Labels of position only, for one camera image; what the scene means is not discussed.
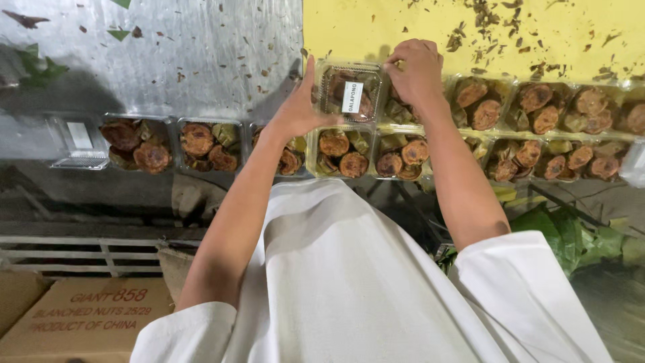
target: white shirt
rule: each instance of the white shirt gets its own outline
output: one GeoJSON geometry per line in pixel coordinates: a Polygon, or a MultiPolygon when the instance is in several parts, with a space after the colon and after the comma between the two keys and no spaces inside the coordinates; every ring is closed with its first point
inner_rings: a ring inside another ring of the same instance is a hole
{"type": "Polygon", "coordinates": [[[446,277],[339,180],[273,187],[239,310],[160,318],[131,362],[611,362],[543,235],[465,248],[446,277]]]}

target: white paper label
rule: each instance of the white paper label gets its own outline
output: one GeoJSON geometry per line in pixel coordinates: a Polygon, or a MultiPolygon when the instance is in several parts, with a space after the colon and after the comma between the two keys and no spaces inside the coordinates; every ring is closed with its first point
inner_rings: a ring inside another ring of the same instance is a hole
{"type": "Polygon", "coordinates": [[[87,133],[85,124],[82,122],[68,122],[67,127],[70,129],[72,140],[77,149],[91,149],[92,141],[87,133]]]}
{"type": "Polygon", "coordinates": [[[345,92],[342,94],[342,112],[347,114],[359,113],[361,105],[362,83],[345,82],[345,92]]]}

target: shirt sleeve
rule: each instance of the shirt sleeve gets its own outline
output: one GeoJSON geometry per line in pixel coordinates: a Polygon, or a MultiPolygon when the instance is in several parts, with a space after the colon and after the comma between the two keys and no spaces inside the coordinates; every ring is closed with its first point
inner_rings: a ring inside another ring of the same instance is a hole
{"type": "Polygon", "coordinates": [[[221,362],[237,310],[206,302],[148,324],[137,337],[130,362],[221,362]]]}
{"type": "Polygon", "coordinates": [[[466,247],[450,280],[509,361],[612,362],[541,232],[466,247]]]}

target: aluminum foil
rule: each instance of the aluminum foil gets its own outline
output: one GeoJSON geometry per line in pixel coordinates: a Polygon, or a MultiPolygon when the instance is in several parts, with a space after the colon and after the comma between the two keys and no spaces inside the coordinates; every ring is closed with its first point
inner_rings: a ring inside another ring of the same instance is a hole
{"type": "MultiPolygon", "coordinates": [[[[70,67],[44,89],[2,92],[0,126],[9,132],[0,132],[0,158],[37,145],[25,138],[7,145],[14,131],[41,126],[22,125],[16,115],[74,110],[251,122],[270,119],[293,87],[290,75],[301,73],[301,0],[135,0],[129,9],[110,0],[4,0],[0,10],[50,20],[27,29],[0,14],[0,44],[38,43],[41,58],[70,67]],[[136,26],[143,37],[119,41],[108,33],[136,26]]],[[[15,64],[0,48],[0,75],[19,78],[24,70],[15,64]]]]}

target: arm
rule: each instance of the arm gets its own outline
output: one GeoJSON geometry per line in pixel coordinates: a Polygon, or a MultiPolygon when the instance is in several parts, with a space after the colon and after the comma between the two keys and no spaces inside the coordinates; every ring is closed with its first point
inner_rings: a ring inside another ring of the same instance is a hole
{"type": "Polygon", "coordinates": [[[443,57],[431,41],[411,39],[398,45],[386,70],[401,99],[413,105],[423,122],[437,198],[458,250],[509,233],[508,220],[481,168],[452,121],[442,94],[443,57]],[[406,70],[394,63],[403,60],[406,70]]]}
{"type": "Polygon", "coordinates": [[[323,125],[342,123],[312,108],[313,56],[302,85],[296,85],[262,131],[248,162],[226,194],[193,260],[177,311],[204,302],[237,307],[244,271],[260,237],[273,176],[285,144],[323,125]]]}

